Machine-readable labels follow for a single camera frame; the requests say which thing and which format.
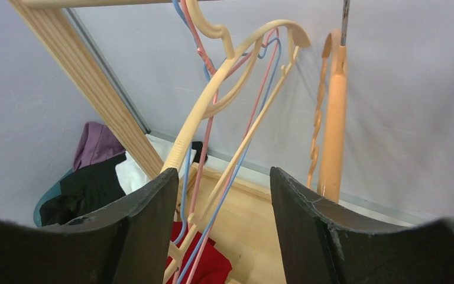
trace purple clothing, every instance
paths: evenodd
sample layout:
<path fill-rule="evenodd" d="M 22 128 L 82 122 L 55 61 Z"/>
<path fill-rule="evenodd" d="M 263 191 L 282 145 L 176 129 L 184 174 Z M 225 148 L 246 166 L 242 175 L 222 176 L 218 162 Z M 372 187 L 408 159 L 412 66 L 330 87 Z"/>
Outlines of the purple clothing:
<path fill-rule="evenodd" d="M 108 160 L 125 151 L 109 128 L 98 122 L 87 122 L 77 146 L 72 171 Z"/>

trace wooden rod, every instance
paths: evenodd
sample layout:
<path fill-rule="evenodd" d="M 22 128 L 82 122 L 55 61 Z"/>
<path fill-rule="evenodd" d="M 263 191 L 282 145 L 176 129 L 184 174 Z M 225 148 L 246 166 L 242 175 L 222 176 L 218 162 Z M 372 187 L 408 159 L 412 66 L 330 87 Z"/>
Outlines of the wooden rod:
<path fill-rule="evenodd" d="M 156 177 L 163 160 L 62 11 L 30 9 L 22 0 L 9 2 L 147 176 Z"/>
<path fill-rule="evenodd" d="M 171 0 L 22 0 L 22 2 L 29 8 L 47 9 L 171 3 Z"/>

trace white backdrop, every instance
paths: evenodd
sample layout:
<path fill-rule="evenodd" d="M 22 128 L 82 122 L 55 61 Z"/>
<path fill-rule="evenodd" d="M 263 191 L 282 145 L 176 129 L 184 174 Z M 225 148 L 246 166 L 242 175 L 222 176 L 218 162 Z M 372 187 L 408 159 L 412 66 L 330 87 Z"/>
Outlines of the white backdrop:
<path fill-rule="evenodd" d="M 342 4 L 200 3 L 207 19 L 230 29 L 235 45 L 277 18 L 297 21 L 313 42 L 301 53 L 256 133 L 247 161 L 280 166 L 305 179 L 321 49 L 327 33 L 341 26 Z M 193 39 L 172 4 L 76 11 L 150 128 L 176 136 L 205 79 Z M 285 47 L 286 35 L 281 40 Z M 219 65 L 224 57 L 221 41 L 204 42 Z M 343 192 L 423 218 L 454 215 L 454 1 L 352 1 L 347 44 Z M 268 62 L 264 61 L 235 103 L 216 117 L 212 150 L 233 155 Z M 287 63 L 286 50 L 281 63 Z M 228 90 L 237 78 L 221 90 Z"/>

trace metal strip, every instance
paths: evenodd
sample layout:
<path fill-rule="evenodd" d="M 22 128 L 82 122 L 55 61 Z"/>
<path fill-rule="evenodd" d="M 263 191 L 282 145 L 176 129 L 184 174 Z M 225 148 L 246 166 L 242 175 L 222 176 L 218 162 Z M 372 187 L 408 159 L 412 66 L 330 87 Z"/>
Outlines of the metal strip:
<path fill-rule="evenodd" d="M 142 129 L 142 131 L 146 134 L 150 133 L 151 130 L 147 123 L 145 122 L 143 116 L 134 107 L 134 103 L 131 101 L 131 98 L 128 96 L 128 93 L 123 88 L 121 82 L 117 78 L 116 74 L 110 67 L 109 63 L 107 62 L 103 54 L 100 52 L 98 46 L 96 46 L 95 41 L 89 34 L 87 28 L 82 23 L 82 20 L 79 18 L 76 11 L 73 8 L 66 8 L 62 10 L 66 18 L 69 20 L 70 24 L 76 31 L 79 38 L 81 38 L 86 48 L 89 50 L 93 58 L 96 60 L 100 69 L 102 69 L 103 74 L 107 77 L 112 87 L 116 90 L 116 93 L 123 101 L 124 105 L 128 108 L 129 113 L 131 113 L 133 118 L 135 118 L 135 120 L 137 121 L 137 124 L 140 127 L 140 129 Z"/>

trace red fabric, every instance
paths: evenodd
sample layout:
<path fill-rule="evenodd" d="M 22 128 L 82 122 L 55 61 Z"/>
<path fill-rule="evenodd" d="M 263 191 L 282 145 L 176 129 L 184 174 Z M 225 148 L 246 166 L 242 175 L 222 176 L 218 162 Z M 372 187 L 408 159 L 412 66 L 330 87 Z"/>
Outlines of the red fabric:
<path fill-rule="evenodd" d="M 171 240 L 175 240 L 181 230 L 181 222 L 173 223 L 173 230 L 171 232 Z M 185 264 L 187 263 L 192 251 L 199 242 L 199 238 L 201 237 L 201 233 L 197 233 L 192 240 L 192 243 L 189 246 L 189 249 L 185 252 L 185 256 L 183 258 L 183 262 L 181 264 L 180 271 Z M 227 275 L 232 270 L 231 263 L 228 259 L 225 258 L 219 251 L 214 248 L 215 242 L 208 238 L 207 244 L 205 245 L 205 250 L 203 250 L 203 255 L 199 259 L 199 263 L 197 264 L 196 273 L 192 277 L 191 284 L 224 284 L 225 280 L 227 280 Z M 168 257 L 166 265 L 170 264 L 171 257 Z M 186 282 L 186 279 L 189 277 L 190 269 L 194 261 L 191 262 L 185 277 L 182 280 L 182 283 Z M 168 280 L 166 284 L 171 284 L 173 281 L 173 277 Z"/>

